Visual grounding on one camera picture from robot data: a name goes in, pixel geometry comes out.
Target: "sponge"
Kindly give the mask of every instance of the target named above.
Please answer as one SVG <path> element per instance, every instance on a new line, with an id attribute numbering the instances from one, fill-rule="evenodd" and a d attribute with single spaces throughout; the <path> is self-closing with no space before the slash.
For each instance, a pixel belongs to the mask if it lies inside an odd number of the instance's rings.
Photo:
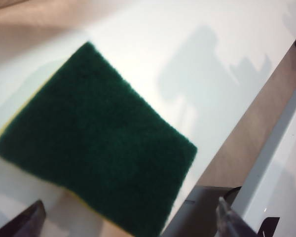
<path id="1" fill-rule="evenodd" d="M 196 154 L 87 42 L 0 136 L 0 156 L 137 237 L 160 234 Z"/>

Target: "beige floor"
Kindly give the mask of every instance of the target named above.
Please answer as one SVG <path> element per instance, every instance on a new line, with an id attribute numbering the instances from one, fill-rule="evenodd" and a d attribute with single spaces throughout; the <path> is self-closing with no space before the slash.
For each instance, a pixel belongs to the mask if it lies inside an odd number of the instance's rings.
<path id="1" fill-rule="evenodd" d="M 292 46 L 197 184 L 241 186 L 295 89 L 296 47 Z"/>

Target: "green scouring pad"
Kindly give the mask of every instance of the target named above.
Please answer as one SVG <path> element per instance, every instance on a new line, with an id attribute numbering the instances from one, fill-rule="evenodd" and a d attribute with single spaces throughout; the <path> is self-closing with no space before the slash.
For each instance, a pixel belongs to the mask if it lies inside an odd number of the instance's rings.
<path id="1" fill-rule="evenodd" d="M 196 150 L 90 43 L 0 136 L 1 157 L 137 237 L 160 234 Z"/>

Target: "white table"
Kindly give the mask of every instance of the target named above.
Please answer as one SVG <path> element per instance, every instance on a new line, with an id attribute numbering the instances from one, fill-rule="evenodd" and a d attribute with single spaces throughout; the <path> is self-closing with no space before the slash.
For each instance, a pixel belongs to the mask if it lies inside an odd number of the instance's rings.
<path id="1" fill-rule="evenodd" d="M 296 0 L 15 5 L 0 10 L 0 128 L 80 45 L 93 42 L 199 149 L 169 223 L 295 38 Z M 61 188 L 0 159 L 0 225 L 37 198 L 50 213 L 45 236 L 118 231 Z"/>

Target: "white surface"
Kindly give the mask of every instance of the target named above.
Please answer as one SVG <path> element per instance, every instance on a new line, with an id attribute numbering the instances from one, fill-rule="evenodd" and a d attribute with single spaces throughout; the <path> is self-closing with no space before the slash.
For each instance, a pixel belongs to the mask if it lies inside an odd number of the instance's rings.
<path id="1" fill-rule="evenodd" d="M 109 11 L 114 1 L 60 2 L 29 1 L 0 10 L 0 127 L 90 40 L 198 147 L 169 222 L 294 42 L 296 0 L 123 1 L 103 17 L 101 9 Z M 0 195 L 18 197 L 25 206 L 34 202 L 41 187 L 25 188 L 26 174 L 0 163 Z M 1 178 L 3 170 L 9 172 Z M 26 197 L 11 184 L 26 190 Z M 44 190 L 47 208 L 56 203 L 54 188 Z"/>
<path id="2" fill-rule="evenodd" d="M 295 105 L 296 92 L 232 205 L 255 231 L 280 217 L 274 237 L 296 237 Z"/>

